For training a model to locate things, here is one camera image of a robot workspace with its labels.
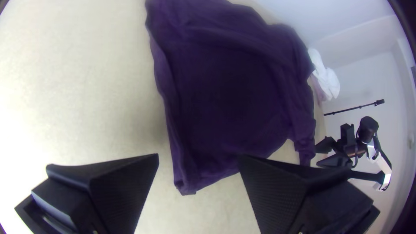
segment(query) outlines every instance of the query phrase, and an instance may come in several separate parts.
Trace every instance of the purple cloth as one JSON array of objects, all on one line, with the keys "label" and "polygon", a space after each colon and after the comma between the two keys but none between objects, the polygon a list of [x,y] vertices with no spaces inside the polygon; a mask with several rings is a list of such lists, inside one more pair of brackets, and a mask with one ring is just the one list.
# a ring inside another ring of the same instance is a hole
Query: purple cloth
[{"label": "purple cloth", "polygon": [[267,158],[287,138],[310,163],[313,65],[292,28],[225,0],[147,0],[146,8],[183,195],[237,173],[237,155]]}]

